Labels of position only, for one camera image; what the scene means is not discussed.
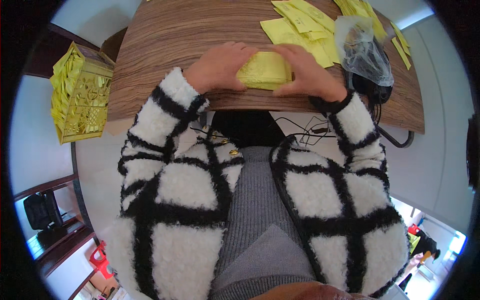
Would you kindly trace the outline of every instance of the wooden table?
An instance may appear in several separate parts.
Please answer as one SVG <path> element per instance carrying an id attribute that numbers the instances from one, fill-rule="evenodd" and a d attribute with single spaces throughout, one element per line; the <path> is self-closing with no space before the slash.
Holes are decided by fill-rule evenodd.
<path id="1" fill-rule="evenodd" d="M 309 1 L 332 19 L 341 15 L 332 0 Z M 424 133 L 423 105 L 415 67 L 407 71 L 391 39 L 390 21 L 377 15 L 389 37 L 385 40 L 395 79 L 382 106 L 381 122 Z M 142 1 L 129 25 L 113 74 L 108 120 L 133 117 L 153 88 L 174 66 L 187 68 L 205 51 L 227 41 L 243 41 L 267 50 L 271 44 L 260 21 L 280 18 L 267 0 Z M 341 66 L 327 69 L 344 82 Z M 316 112 L 307 97 L 273 97 L 271 91 L 216 91 L 207 94 L 211 110 L 266 109 Z"/>

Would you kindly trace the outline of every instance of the woman's left hand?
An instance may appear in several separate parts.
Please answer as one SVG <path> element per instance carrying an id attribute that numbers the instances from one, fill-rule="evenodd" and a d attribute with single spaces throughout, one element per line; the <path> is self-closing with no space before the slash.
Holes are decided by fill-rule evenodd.
<path id="1" fill-rule="evenodd" d="M 227 42 L 209 49 L 183 72 L 183 77 L 199 94 L 213 89 L 243 91 L 247 87 L 238 80 L 237 72 L 257 52 L 245 43 Z"/>

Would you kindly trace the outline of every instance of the red stool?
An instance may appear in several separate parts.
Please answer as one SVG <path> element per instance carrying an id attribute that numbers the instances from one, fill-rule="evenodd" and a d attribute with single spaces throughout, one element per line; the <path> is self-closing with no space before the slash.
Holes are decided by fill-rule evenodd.
<path id="1" fill-rule="evenodd" d="M 98 246 L 95 251 L 93 251 L 92 255 L 90 256 L 90 262 L 93 263 L 93 265 L 95 266 L 95 272 L 97 271 L 100 271 L 102 272 L 103 276 L 105 277 L 105 279 L 109 279 L 113 276 L 113 274 L 110 274 L 107 270 L 107 266 L 109 264 L 108 260 L 107 260 L 107 256 L 105 255 L 105 246 L 107 244 L 105 244 L 104 241 L 102 241 L 100 243 L 100 246 Z M 99 253 L 100 254 L 100 260 L 96 259 L 94 256 L 95 256 L 95 253 Z"/>

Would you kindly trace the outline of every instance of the woman's right hand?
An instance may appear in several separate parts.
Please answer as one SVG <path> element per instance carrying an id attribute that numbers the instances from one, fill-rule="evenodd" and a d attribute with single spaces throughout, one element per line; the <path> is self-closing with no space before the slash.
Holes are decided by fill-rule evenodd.
<path id="1" fill-rule="evenodd" d="M 347 89 L 303 47 L 282 44 L 273 45 L 272 50 L 283 56 L 295 73 L 295 80 L 276 89 L 275 96 L 304 94 L 319 96 L 327 102 L 341 102 L 347 97 Z"/>

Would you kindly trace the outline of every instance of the plastic bag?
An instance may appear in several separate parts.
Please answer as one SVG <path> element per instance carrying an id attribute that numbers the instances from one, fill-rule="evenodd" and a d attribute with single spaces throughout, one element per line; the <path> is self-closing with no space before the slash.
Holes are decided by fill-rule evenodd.
<path id="1" fill-rule="evenodd" d="M 372 18 L 339 16 L 335 21 L 335 45 L 345 70 L 377 85 L 393 86 L 392 69 L 383 45 L 373 38 Z"/>

